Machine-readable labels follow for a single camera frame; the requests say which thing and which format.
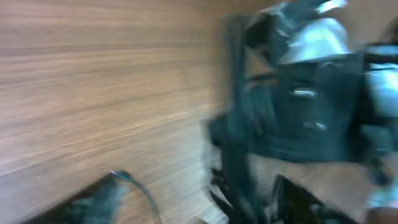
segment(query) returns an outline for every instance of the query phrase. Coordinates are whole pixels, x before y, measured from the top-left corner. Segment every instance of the black cable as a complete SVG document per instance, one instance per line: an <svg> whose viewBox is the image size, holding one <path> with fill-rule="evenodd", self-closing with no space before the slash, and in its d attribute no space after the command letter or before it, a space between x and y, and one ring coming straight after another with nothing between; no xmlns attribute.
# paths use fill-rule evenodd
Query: black cable
<svg viewBox="0 0 398 224"><path fill-rule="evenodd" d="M128 181L132 184L134 184L136 187L138 187L142 192L145 194L145 196L148 198L148 201L152 207L152 210L154 212L155 219L158 219L160 224L163 224L162 218L160 217L160 212L158 209L158 206L156 204L155 199L153 198L152 194L149 192L146 187L140 183L138 180L136 180L132 175L130 175L127 171L125 170L118 170L118 171L111 171L112 174L114 174L116 177L119 177L122 180Z"/></svg>

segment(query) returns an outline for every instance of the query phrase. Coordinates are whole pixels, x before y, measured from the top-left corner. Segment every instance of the brown wooden floor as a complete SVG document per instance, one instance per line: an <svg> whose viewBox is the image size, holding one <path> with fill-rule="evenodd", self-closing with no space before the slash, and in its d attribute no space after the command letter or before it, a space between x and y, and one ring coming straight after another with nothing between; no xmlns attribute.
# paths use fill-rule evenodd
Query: brown wooden floor
<svg viewBox="0 0 398 224"><path fill-rule="evenodd" d="M166 223L216 222L200 121L219 103L222 19L270 3L1 0L0 223L117 168L153 192ZM119 222L153 222L140 191Z"/></svg>

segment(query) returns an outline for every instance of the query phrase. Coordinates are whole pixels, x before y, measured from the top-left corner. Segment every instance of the black mechanical device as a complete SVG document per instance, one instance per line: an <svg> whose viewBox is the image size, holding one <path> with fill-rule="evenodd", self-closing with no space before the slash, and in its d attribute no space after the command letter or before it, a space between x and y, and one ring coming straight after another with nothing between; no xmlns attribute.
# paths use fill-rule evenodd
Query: black mechanical device
<svg viewBox="0 0 398 224"><path fill-rule="evenodd" d="M228 21L231 103L207 128L211 144L221 151L221 169L211 170L210 196L230 223L354 223L336 210L311 209L321 203L283 177L275 186L283 189L274 193L278 199L260 200L248 154L289 162L355 162L366 166L378 185L392 181L381 156L398 149L397 28L392 26L383 43L351 50L340 23L321 17L344 5L285 2ZM273 71L248 74L248 51ZM269 209L273 202L279 202L278 209Z"/></svg>

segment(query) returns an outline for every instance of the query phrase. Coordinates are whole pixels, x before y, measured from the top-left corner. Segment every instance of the wooden surface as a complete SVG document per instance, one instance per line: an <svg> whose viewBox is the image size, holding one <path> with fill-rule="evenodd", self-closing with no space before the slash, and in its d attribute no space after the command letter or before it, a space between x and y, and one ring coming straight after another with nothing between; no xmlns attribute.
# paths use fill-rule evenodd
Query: wooden surface
<svg viewBox="0 0 398 224"><path fill-rule="evenodd" d="M217 222L200 121L219 103L222 19L269 4L0 0L0 223L118 168L166 223ZM140 191L119 222L153 222Z"/></svg>

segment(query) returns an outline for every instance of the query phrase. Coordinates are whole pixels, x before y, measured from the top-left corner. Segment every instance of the wire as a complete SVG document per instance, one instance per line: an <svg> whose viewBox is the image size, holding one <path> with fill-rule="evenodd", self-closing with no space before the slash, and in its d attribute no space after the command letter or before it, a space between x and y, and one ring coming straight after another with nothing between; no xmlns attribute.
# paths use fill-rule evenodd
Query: wire
<svg viewBox="0 0 398 224"><path fill-rule="evenodd" d="M118 171L112 170L111 173L114 174L116 177L119 177L122 180L130 182L131 184L135 185L140 190L142 190L142 192L148 198L148 201L152 207L152 211L154 212L155 219L157 219L160 224L163 224L163 221L162 221L162 218L160 217L160 212L159 212L159 209L158 209L155 199L153 198L153 196L149 192L149 190L146 189L146 187L142 183L140 183L138 180L136 180L131 174L129 174L125 170L118 170Z"/></svg>

